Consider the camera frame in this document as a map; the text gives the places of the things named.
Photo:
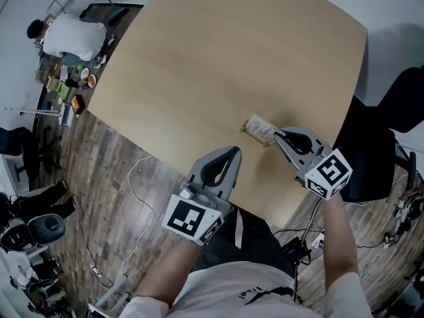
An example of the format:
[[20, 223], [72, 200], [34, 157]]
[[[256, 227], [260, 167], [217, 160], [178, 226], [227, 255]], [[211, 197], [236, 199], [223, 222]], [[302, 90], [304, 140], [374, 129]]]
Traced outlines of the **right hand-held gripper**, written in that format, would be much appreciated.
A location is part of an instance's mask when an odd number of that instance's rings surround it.
[[297, 168], [295, 181], [319, 197], [330, 200], [348, 183], [352, 168], [339, 149], [332, 149], [311, 129], [285, 127], [274, 140]]

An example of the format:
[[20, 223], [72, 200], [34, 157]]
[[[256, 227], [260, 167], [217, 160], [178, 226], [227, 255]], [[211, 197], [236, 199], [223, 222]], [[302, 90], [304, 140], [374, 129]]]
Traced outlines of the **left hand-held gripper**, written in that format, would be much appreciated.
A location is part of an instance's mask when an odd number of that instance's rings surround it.
[[199, 246], [208, 244], [233, 210], [229, 196], [241, 161], [237, 146], [214, 150], [196, 160], [188, 181], [171, 196], [162, 226]]

